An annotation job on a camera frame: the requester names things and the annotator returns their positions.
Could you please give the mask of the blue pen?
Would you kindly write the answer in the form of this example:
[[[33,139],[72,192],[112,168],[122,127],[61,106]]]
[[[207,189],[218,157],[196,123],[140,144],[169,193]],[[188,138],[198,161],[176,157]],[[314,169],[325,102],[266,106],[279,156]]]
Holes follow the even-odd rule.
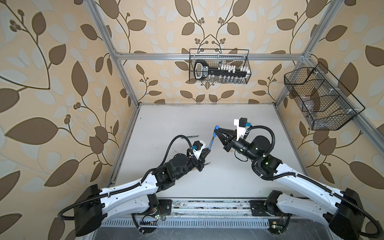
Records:
[[[216,135],[213,134],[213,137],[212,137],[211,142],[210,142],[210,144],[209,144],[209,150],[211,150],[211,148],[212,148],[212,146],[213,146],[213,144],[214,144],[215,137],[216,137]]]

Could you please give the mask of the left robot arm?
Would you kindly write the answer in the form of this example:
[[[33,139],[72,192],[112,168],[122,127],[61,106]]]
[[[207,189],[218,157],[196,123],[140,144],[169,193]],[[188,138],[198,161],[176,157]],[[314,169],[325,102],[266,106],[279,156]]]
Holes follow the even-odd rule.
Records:
[[[102,223],[123,215],[154,213],[159,204],[156,194],[174,186],[193,169],[202,171],[210,152],[208,148],[199,151],[197,162],[189,154],[176,154],[149,172],[144,180],[103,189],[98,185],[88,187],[74,207],[76,237],[85,236]]]

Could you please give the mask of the blue pen cap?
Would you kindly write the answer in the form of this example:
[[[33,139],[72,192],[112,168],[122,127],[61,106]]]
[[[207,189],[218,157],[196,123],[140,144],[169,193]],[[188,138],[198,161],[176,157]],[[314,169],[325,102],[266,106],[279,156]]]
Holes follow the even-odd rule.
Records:
[[[218,129],[219,129],[219,126],[215,126],[214,134],[213,134],[214,138],[217,136],[217,130],[218,130]]]

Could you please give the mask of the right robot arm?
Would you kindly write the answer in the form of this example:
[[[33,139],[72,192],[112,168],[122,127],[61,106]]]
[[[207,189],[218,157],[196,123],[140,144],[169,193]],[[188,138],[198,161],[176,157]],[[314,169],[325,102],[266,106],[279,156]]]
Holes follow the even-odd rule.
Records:
[[[215,129],[214,133],[227,152],[234,150],[251,160],[253,172],[261,179],[276,181],[306,197],[299,200],[274,191],[270,194],[273,208],[325,224],[343,240],[358,240],[362,236],[365,216],[359,194],[349,188],[342,191],[324,185],[273,157],[276,137],[270,128],[253,126],[245,130],[243,137],[238,136],[237,130],[223,128]]]

